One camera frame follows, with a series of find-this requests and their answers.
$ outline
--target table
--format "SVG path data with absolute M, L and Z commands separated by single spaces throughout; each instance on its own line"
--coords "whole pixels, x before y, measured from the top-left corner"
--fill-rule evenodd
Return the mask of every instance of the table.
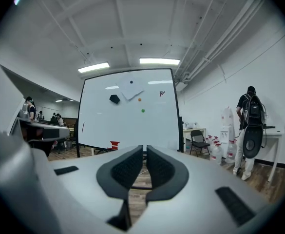
M 71 133 L 74 133 L 74 128 L 68 127 L 68 129 L 70 130 L 70 137 L 72 137 Z
M 272 170 L 270 172 L 270 176 L 268 178 L 268 182 L 272 181 L 275 169 L 276 169 L 278 161 L 279 161 L 279 157 L 280 157 L 280 154 L 282 151 L 281 150 L 281 143 L 282 143 L 282 135 L 283 134 L 284 134 L 284 128 L 282 128 L 282 127 L 269 128 L 269 129 L 266 129 L 266 131 L 264 131 L 263 142 L 265 141 L 265 138 L 275 138 L 278 140 L 276 155 L 274 158 L 274 162 L 273 162 Z
M 200 130 L 203 134 L 203 137 L 205 138 L 205 132 L 206 132 L 206 129 L 205 128 L 189 128 L 189 129 L 183 129 L 183 142 L 184 142 L 184 145 L 183 145 L 183 152 L 185 152 L 187 150 L 187 140 L 186 140 L 186 135 L 187 133 L 191 133 L 191 131 L 193 130 Z

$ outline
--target black shirt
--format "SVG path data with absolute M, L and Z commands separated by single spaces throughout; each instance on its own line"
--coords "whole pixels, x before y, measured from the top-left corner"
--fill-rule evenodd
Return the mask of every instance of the black shirt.
M 36 109 L 35 109 L 35 106 L 31 106 L 31 107 L 30 107 L 30 116 L 31 116 L 31 112 L 33 112 L 33 113 L 34 113 L 34 118 L 33 118 L 33 120 L 35 120 L 35 115 L 36 115 Z
M 239 103 L 238 103 L 238 105 L 237 105 L 236 107 L 243 108 L 243 110 L 246 109 L 246 105 L 247 105 L 247 101 L 248 101 L 247 98 L 249 98 L 248 95 L 247 95 L 247 94 L 242 95 L 242 96 L 240 97 Z M 245 129 L 246 127 L 247 127 L 247 123 L 244 122 L 244 113 L 242 112 L 240 130 Z

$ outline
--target whiteboard frame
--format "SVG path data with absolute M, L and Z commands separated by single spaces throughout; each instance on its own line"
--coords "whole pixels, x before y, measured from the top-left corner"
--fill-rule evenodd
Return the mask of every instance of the whiteboard frame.
M 108 74 L 104 74 L 104 75 L 99 75 L 99 76 L 95 76 L 95 77 L 90 77 L 88 79 L 84 80 L 84 84 L 83 84 L 83 89 L 80 95 L 80 100 L 79 100 L 79 106 L 78 106 L 78 118 L 77 118 L 77 126 L 79 124 L 79 111 L 80 111 L 80 105 L 82 102 L 82 97 L 83 97 L 83 91 L 84 91 L 84 86 L 85 86 L 85 82 L 89 79 L 94 79 L 94 78 L 98 78 L 98 77 L 102 77 L 102 76 L 108 76 L 108 75 L 114 75 L 114 74 L 119 74 L 119 73 L 128 73 L 128 72 L 134 72 L 134 71 L 144 71 L 144 70 L 170 70 L 171 71 L 171 78 L 172 78 L 172 83 L 173 83 L 173 89 L 175 92 L 175 100 L 176 100 L 176 108 L 177 108 L 177 117 L 178 117 L 178 132 L 179 132 L 179 149 L 177 150 L 178 152 L 183 152 L 183 132 L 182 132 L 182 123 L 181 123 L 181 118 L 179 115 L 179 105 L 178 105 L 178 98 L 177 98 L 177 91 L 176 91 L 176 85 L 173 79 L 173 72 L 171 68 L 147 68 L 147 69 L 134 69 L 134 70 L 126 70 L 126 71 L 119 71 L 119 72 L 115 72 L 115 73 L 108 73 Z M 78 127 L 77 127 L 77 133 L 76 133 L 76 152 L 77 152 L 77 157 L 80 157 L 80 153 L 79 153 L 79 145 L 81 146 L 87 146 L 87 147 L 91 147 L 91 148 L 95 148 L 98 149 L 100 151 L 106 151 L 106 152 L 110 152 L 111 150 L 107 149 L 107 148 L 101 148 L 101 147 L 96 147 L 96 146 L 90 146 L 90 145 L 85 145 L 83 143 L 80 143 L 78 141 Z

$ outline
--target red object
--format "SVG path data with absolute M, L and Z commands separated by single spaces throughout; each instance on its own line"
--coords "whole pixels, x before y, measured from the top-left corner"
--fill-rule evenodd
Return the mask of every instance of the red object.
M 117 150 L 117 146 L 118 146 L 119 142 L 117 142 L 117 141 L 110 141 L 110 142 L 112 144 L 112 148 L 108 147 L 108 149 L 109 150 Z

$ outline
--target black magnet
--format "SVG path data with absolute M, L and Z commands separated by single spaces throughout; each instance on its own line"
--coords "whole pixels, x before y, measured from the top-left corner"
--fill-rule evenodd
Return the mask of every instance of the black magnet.
M 115 103 L 115 104 L 118 104 L 120 102 L 120 99 L 117 95 L 111 95 L 110 96 L 110 101 Z

